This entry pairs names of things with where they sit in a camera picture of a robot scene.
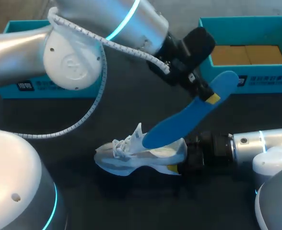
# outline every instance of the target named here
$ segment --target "yellow tag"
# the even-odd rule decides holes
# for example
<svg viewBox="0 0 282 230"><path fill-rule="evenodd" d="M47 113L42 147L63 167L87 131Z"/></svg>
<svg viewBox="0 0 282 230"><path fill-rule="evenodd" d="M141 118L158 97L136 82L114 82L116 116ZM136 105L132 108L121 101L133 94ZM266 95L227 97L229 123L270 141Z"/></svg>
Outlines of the yellow tag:
<svg viewBox="0 0 282 230"><path fill-rule="evenodd" d="M206 102L210 103L210 104L216 104L219 100L221 99L221 97L219 97L219 95L217 95L216 93L211 96L210 98L207 99Z"/></svg>
<svg viewBox="0 0 282 230"><path fill-rule="evenodd" d="M177 165L168 165L167 168L168 168L168 170L179 174L179 172L177 170Z"/></svg>

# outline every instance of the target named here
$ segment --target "white spiral cable wrap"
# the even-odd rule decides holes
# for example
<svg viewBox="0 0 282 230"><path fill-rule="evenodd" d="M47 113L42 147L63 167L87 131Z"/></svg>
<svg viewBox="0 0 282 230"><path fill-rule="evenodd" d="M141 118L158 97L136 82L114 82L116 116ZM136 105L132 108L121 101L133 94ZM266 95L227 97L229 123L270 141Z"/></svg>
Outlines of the white spiral cable wrap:
<svg viewBox="0 0 282 230"><path fill-rule="evenodd" d="M53 7L49 10L49 13L48 13L48 20L50 21L51 25L53 25L54 27L59 26L59 25L66 26L70 29L73 29L77 32L80 32L80 33L92 38L92 39L99 41L101 44L103 44L105 46L111 47L111 48L118 50L120 52L123 52L123 53L130 54L132 56L139 57L139 58L145 59L147 61L150 61L153 64L155 64L156 66L158 66L165 74L170 73L169 66L167 64L163 63L161 60L155 58L154 56L147 54L147 53L144 53L142 51L136 50L136 49L132 49L132 48L122 46L120 44L108 41L105 38L103 38L103 37L101 37L97 34L94 34L94 33L90 32L90 31L88 31L88 30L86 30L82 27L79 27L78 25L76 25L76 24L74 24L74 23L72 23L72 22L70 22L70 21L68 21L68 20L66 20L66 19L64 19L60 16L57 16L56 15L57 12L58 12L58 9L56 7ZM105 51L104 51L104 48L103 48L102 45L101 45L101 54L102 54L102 63L103 63L102 64L102 82L101 82L101 86L100 86L98 95L97 95L93 105L89 109L89 111L77 123L75 123L71 127L66 128L66 129L64 129L60 132L51 133L51 134L40 134L40 135L21 134L21 133L13 133L13 134L16 134L16 135L18 135L18 136L20 136L24 139L49 139L49 138L56 138L56 137L63 136L65 134L75 130L79 126L81 126L91 116L91 114L94 112L94 110L98 106L98 104L99 104L99 102L102 98L103 92L105 90L105 85L106 85L106 81L107 81L107 60L106 60Z"/></svg>
<svg viewBox="0 0 282 230"><path fill-rule="evenodd" d="M152 56L148 53L142 52L140 50L132 49L132 48L129 48L129 47L126 47L126 46L122 46L118 43L108 41L107 39L105 39L105 38L103 38L103 37L101 37L97 34L94 34L91 31L88 31L88 30L86 30L86 29L84 29L84 28L82 28L82 27L80 27L80 26L78 26L78 25L58 16L57 13L58 13L57 7L53 7L49 10L48 19L51 22L51 24L56 23L56 24L59 24L59 25L64 25L68 28L71 28L72 30L78 31L78 32L90 37L90 38L93 38L93 39L99 41L100 43L102 43L105 46L108 46L110 48L113 48L115 50L118 50L118 51L126 53L126 54L130 54L132 56L150 61L151 63L158 66L165 74L170 73L169 66L167 64L165 64L164 62L162 62L161 60L155 58L154 56Z"/></svg>

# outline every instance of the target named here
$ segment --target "white sneaker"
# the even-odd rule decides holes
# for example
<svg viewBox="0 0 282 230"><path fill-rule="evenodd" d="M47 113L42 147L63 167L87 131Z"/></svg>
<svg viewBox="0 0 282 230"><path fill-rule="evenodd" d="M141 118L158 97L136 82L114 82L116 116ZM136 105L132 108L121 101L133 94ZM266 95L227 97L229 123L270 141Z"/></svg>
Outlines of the white sneaker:
<svg viewBox="0 0 282 230"><path fill-rule="evenodd" d="M144 136L139 123L132 136L99 147L94 156L95 163L119 176L128 176L141 166L152 167L160 173L179 175L175 165L186 159L187 146L184 139L158 149L146 149L142 145Z"/></svg>

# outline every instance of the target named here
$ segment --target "blue insole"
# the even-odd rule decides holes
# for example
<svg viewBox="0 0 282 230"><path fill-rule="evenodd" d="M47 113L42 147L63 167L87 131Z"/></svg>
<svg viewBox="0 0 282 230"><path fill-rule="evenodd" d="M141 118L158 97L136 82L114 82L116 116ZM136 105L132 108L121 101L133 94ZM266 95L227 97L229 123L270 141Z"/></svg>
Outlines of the blue insole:
<svg viewBox="0 0 282 230"><path fill-rule="evenodd" d="M238 75L232 71L218 75L210 83L210 87L220 96L220 101L216 104L210 104L196 97L180 113L167 118L150 130L143 139L143 146L148 149L156 149L185 137L207 114L236 91L238 82Z"/></svg>

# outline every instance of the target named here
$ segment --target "black table surface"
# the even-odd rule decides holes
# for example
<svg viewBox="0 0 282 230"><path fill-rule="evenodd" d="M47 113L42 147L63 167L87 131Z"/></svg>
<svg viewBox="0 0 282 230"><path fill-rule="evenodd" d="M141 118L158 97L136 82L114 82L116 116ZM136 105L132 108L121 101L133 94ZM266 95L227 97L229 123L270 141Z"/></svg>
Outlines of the black table surface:
<svg viewBox="0 0 282 230"><path fill-rule="evenodd" d="M191 101L187 92L163 83L141 60L109 49L107 60L106 91L89 120L66 136L30 140L64 196L70 229L257 230L252 182L234 180L228 171L183 179L140 168L118 177L96 166L96 148L125 138L139 122L146 132ZM51 133L79 120L92 102L0 98L0 128ZM275 128L282 128L282 94L232 95L191 135Z"/></svg>

